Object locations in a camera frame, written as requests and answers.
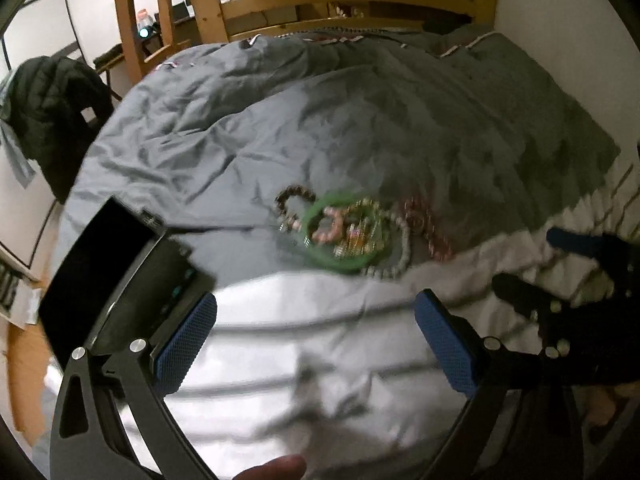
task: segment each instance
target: wooden bed frame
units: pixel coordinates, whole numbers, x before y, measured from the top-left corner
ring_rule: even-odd
[[[330,2],[386,2],[391,4],[407,4],[411,6],[430,7],[448,10],[456,14],[467,15],[475,23],[493,24],[497,0],[232,0],[221,3],[220,0],[191,0],[196,15],[196,22],[202,43],[227,43],[229,41],[252,38],[257,34],[279,36],[288,32],[313,30],[326,27],[346,28],[384,28],[404,27],[422,29],[424,22],[391,18],[322,18],[300,20],[265,28],[248,30],[239,34],[229,34],[226,21],[252,12],[281,7],[302,6],[307,4],[324,4]],[[122,49],[127,64],[127,71],[133,84],[139,82],[158,64],[173,54],[190,46],[188,41],[176,43],[175,25],[171,0],[158,0],[159,21],[162,30],[162,43],[158,51],[146,57],[138,37],[136,11],[133,0],[115,0],[118,26],[122,38]]]

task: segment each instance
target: bed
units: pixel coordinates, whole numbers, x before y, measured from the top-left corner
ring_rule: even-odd
[[[610,283],[548,247],[546,229],[640,234],[637,154],[505,37],[481,24],[446,36],[330,25],[158,64],[90,148],[60,224],[54,270],[116,195],[182,232],[215,277],[218,322],[166,404],[223,479],[292,452],[308,478],[419,478],[465,397],[415,325],[415,295],[432,288],[481,336],[538,352],[535,327],[497,300],[492,276],[599,298]],[[429,259],[414,240],[396,280],[323,269],[279,230],[273,202],[291,184],[428,197],[456,255]],[[50,367],[49,389],[59,380]],[[153,467],[127,408],[121,417]],[[588,448],[587,471],[616,431]]]

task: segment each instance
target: green ring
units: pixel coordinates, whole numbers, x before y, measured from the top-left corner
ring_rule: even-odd
[[[309,209],[306,210],[305,216],[302,219],[302,228],[300,229],[302,241],[306,245],[306,252],[309,257],[321,266],[346,274],[349,272],[357,272],[358,270],[367,267],[377,256],[379,256],[377,252],[374,252],[371,254],[355,256],[354,258],[338,260],[326,250],[325,246],[311,245],[306,241],[308,240],[307,234],[309,231],[309,224],[311,224],[311,222],[317,218],[322,211],[324,211],[325,207],[347,207],[361,198],[363,198],[362,195],[353,195],[350,193],[328,193],[321,196]]]

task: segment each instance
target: light blue cloth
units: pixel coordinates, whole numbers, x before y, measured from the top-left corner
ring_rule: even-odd
[[[15,76],[15,70],[10,72],[7,77],[0,82],[0,110],[4,108],[6,103],[9,86]],[[15,136],[14,129],[8,123],[2,120],[0,116],[0,145],[4,146],[6,158],[9,160],[9,166],[14,172],[16,180],[22,187],[27,187],[36,176],[36,171],[31,167],[20,149],[20,142]]]

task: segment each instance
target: wooden ladder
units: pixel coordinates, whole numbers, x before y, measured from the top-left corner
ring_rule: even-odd
[[[158,13],[161,28],[162,46],[151,56],[145,56],[142,50],[142,38],[138,34],[136,9],[133,0],[115,0],[116,14],[122,51],[127,72],[133,84],[138,83],[146,74],[177,52],[190,46],[189,41],[175,42],[174,13],[171,0],[158,0]]]

